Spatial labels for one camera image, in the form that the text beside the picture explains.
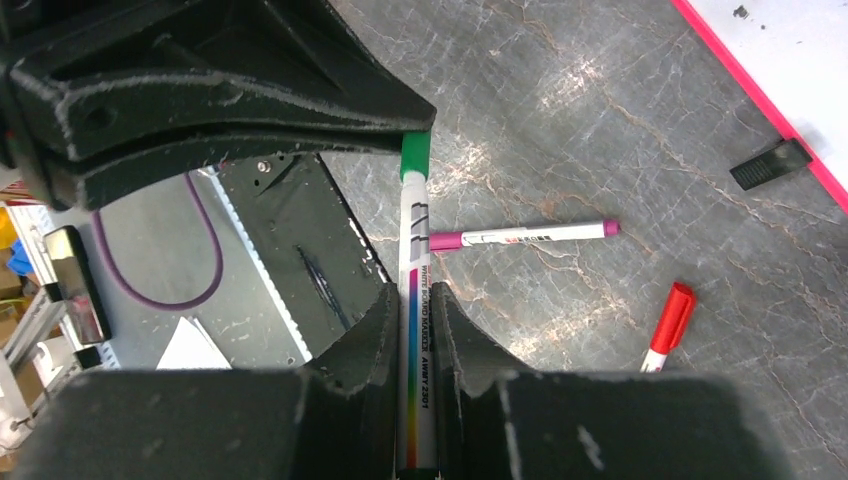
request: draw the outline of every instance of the pink marker cap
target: pink marker cap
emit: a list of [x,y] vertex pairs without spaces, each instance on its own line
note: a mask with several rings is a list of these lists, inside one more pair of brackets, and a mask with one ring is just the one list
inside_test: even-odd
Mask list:
[[611,237],[621,233],[621,224],[618,220],[604,220],[604,236]]
[[461,248],[462,232],[430,234],[430,251],[433,253],[455,252]]

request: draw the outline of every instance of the white paper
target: white paper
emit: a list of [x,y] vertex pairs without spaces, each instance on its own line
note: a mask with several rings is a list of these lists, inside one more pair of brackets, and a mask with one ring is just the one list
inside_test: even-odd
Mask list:
[[230,363],[196,318],[180,318],[157,370],[229,370]]

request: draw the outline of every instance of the pink tape edge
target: pink tape edge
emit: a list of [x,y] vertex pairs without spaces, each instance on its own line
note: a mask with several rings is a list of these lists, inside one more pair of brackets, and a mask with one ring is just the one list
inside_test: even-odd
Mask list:
[[801,135],[795,130],[786,117],[780,113],[780,110],[775,107],[774,103],[766,96],[765,92],[754,82],[754,79],[751,78],[751,75],[742,68],[742,65],[736,60],[730,50],[724,46],[724,43],[718,38],[715,32],[707,25],[707,22],[695,11],[695,8],[690,4],[687,0],[671,0],[672,5],[674,5],[677,10],[680,11],[680,14],[683,15],[683,18],[686,19],[687,22],[692,26],[695,30],[695,33],[700,35],[701,39],[704,43],[707,44],[707,47],[712,50],[713,54],[718,58],[718,60],[724,65],[724,68],[730,72],[730,75],[736,80],[737,83],[742,87],[742,90],[745,90],[745,93],[751,97],[751,100],[757,105],[760,111],[763,112],[763,115],[768,118],[768,120],[774,125],[774,128],[777,129],[777,132],[784,138],[796,138],[801,145],[809,152],[810,156],[813,157],[812,163],[810,163],[809,168],[813,172],[813,175],[816,176],[819,183],[822,184],[825,190],[836,200],[836,203],[842,208],[843,211],[848,212],[848,192],[845,191],[845,187],[843,187],[838,180],[830,173],[830,170],[824,166],[824,164],[819,159],[816,152],[813,151],[812,148],[801,138]]

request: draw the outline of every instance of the yellow object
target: yellow object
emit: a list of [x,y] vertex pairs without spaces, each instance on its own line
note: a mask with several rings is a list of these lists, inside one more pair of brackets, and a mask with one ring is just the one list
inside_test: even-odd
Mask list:
[[5,208],[0,209],[0,250],[9,248],[18,239],[18,232]]

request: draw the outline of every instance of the blue object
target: blue object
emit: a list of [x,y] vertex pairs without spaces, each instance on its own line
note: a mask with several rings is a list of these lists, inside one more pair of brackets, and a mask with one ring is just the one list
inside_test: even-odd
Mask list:
[[12,245],[12,258],[6,262],[6,266],[20,277],[25,277],[28,273],[35,271],[32,264],[29,263],[29,257],[20,240],[16,240]]

